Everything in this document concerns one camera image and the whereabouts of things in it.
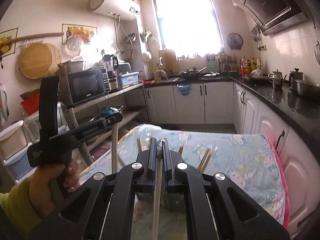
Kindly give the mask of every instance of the framed picture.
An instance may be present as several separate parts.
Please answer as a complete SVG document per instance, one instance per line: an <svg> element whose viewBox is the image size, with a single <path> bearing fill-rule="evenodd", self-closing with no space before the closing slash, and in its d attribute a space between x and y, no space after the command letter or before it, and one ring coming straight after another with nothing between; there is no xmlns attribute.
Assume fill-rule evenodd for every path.
<svg viewBox="0 0 320 240"><path fill-rule="evenodd" d="M90 44L92 37L98 34L98 29L93 26L62 24L62 32L64 32L62 45L67 44L67 39L71 35L77 35L84 41L84 44Z"/></svg>
<svg viewBox="0 0 320 240"><path fill-rule="evenodd" d="M7 40L15 39L17 35L18 35L18 28L14 28L14 29L7 30L0 33L0 46L1 46L1 43ZM10 43L0 48L0 54L2 54L2 57L6 57L14 53L16 53L16 43Z"/></svg>

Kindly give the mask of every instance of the bright window light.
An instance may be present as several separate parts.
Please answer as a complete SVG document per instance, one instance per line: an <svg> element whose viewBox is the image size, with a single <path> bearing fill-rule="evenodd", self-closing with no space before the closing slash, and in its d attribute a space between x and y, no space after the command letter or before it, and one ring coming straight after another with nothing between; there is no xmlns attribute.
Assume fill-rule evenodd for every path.
<svg viewBox="0 0 320 240"><path fill-rule="evenodd" d="M154 0L163 48L177 56L218 53L222 46L210 0Z"/></svg>

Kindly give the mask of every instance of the cabinet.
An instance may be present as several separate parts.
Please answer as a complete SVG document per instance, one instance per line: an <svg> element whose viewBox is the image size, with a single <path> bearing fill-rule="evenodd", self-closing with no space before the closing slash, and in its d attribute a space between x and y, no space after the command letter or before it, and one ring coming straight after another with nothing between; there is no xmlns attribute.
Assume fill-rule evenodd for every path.
<svg viewBox="0 0 320 240"><path fill-rule="evenodd" d="M233 83L204 83L205 123L232 123Z"/></svg>
<svg viewBox="0 0 320 240"><path fill-rule="evenodd" d="M259 99L244 90L242 95L242 134L252 134L257 122Z"/></svg>
<svg viewBox="0 0 320 240"><path fill-rule="evenodd" d="M177 120L181 124L204 124L204 87L203 84L189 84L190 92L182 95L173 86Z"/></svg>
<svg viewBox="0 0 320 240"><path fill-rule="evenodd" d="M307 220L299 222L316 208L320 200L320 167L292 128L279 154L289 191L289 233L292 235L305 225Z"/></svg>
<svg viewBox="0 0 320 240"><path fill-rule="evenodd" d="M233 84L234 99L233 99L233 124L236 128L237 133L242 133L242 113L243 113L243 103L242 94L243 89L238 84Z"/></svg>
<svg viewBox="0 0 320 240"><path fill-rule="evenodd" d="M173 86L147 88L146 96L152 123L177 123Z"/></svg>
<svg viewBox="0 0 320 240"><path fill-rule="evenodd" d="M277 148L281 152L289 132L289 125L287 125L275 112L273 112L264 103L259 102L259 109L257 115L257 123L253 133L264 134L276 146L279 136L284 131L284 136L281 137Z"/></svg>
<svg viewBox="0 0 320 240"><path fill-rule="evenodd" d="M252 134L254 132L259 99L247 90L234 84L233 122L237 133Z"/></svg>

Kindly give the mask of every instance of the red basket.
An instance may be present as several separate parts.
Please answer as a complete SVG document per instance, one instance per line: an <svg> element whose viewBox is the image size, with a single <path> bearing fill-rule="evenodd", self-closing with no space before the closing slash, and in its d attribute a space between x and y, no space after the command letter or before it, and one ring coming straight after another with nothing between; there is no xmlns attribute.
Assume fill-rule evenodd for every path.
<svg viewBox="0 0 320 240"><path fill-rule="evenodd" d="M39 110L39 97L40 94L33 95L21 102L23 109L28 115L32 115Z"/></svg>

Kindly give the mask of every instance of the yellow sleeve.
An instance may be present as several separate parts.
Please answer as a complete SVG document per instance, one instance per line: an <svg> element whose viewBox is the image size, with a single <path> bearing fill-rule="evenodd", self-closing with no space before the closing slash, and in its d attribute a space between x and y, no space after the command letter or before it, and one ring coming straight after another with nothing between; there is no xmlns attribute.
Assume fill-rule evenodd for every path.
<svg viewBox="0 0 320 240"><path fill-rule="evenodd" d="M30 178L15 185L9 193L0 194L0 205L15 228L27 237L30 230L41 221L29 201Z"/></svg>

